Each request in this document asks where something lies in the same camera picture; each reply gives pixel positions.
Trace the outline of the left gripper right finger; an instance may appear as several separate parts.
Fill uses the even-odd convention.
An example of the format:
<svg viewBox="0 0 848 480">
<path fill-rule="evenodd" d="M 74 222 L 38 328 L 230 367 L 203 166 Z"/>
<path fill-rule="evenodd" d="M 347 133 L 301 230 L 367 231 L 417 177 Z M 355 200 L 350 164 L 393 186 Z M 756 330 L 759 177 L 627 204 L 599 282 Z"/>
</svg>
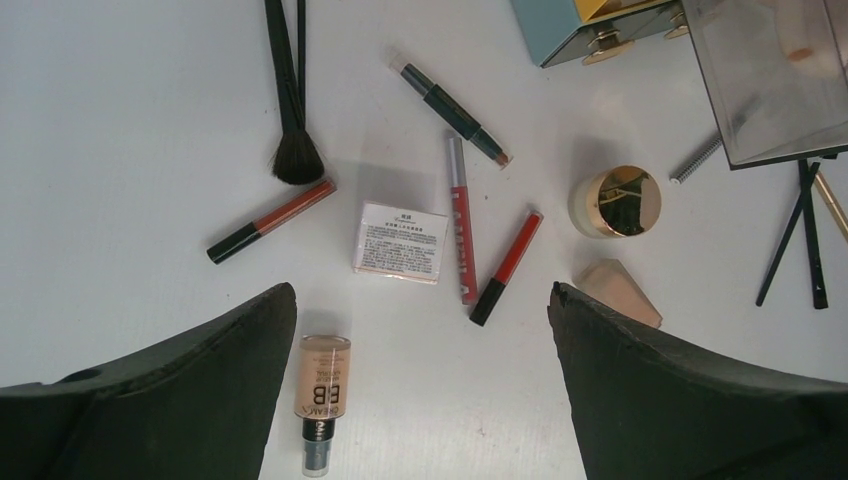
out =
<svg viewBox="0 0 848 480">
<path fill-rule="evenodd" d="M 566 283 L 547 309 L 590 479 L 843 479 L 847 387 L 745 363 Z"/>
</svg>

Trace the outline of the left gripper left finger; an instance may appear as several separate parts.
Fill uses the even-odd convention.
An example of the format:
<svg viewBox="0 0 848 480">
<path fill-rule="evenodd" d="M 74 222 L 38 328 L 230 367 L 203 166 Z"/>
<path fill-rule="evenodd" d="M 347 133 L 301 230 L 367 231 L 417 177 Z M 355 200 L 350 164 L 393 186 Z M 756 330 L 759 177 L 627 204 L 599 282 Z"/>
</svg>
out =
<svg viewBox="0 0 848 480">
<path fill-rule="evenodd" d="M 5 479 L 255 479 L 297 324 L 281 283 L 53 384 L 1 391 Z"/>
</svg>

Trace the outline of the red lipstick black cap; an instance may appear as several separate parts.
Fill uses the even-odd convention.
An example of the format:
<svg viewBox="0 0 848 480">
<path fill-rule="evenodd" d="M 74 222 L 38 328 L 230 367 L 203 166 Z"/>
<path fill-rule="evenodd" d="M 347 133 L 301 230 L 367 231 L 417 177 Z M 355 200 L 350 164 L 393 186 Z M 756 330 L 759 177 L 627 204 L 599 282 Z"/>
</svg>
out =
<svg viewBox="0 0 848 480">
<path fill-rule="evenodd" d="M 528 212 L 526 219 L 518 230 L 503 260 L 486 284 L 472 309 L 469 315 L 472 323 L 478 326 L 484 326 L 486 324 L 535 237 L 543 219 L 544 216 L 536 210 Z"/>
</svg>

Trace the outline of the clear top drawer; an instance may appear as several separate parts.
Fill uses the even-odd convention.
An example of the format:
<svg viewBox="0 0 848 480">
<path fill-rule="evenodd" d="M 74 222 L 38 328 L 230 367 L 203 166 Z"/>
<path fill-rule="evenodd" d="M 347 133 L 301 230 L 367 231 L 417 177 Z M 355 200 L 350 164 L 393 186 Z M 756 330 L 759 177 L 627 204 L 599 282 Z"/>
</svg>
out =
<svg viewBox="0 0 848 480">
<path fill-rule="evenodd" d="M 847 68 L 807 76 L 778 44 L 775 1 L 685 1 L 683 10 L 730 169 L 847 149 Z"/>
</svg>

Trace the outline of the orange three-drawer organizer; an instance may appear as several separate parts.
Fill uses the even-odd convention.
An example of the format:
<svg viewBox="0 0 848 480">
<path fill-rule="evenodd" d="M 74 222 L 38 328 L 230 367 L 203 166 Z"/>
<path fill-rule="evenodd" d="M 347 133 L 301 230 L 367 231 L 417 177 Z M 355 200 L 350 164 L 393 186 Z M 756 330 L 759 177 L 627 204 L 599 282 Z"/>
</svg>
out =
<svg viewBox="0 0 848 480">
<path fill-rule="evenodd" d="M 513 0 L 533 63 L 549 68 L 579 59 L 584 65 L 614 58 L 644 37 L 689 33 L 680 1 Z"/>
</svg>

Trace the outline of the beige makeup sponge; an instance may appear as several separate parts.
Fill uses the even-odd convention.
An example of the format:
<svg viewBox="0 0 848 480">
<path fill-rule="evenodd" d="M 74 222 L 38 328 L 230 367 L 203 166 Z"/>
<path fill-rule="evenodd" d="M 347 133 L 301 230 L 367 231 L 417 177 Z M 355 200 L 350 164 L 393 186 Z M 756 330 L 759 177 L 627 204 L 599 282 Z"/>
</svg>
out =
<svg viewBox="0 0 848 480">
<path fill-rule="evenodd" d="M 807 76 L 835 78 L 847 68 L 846 1 L 775 1 L 778 44 Z"/>
</svg>

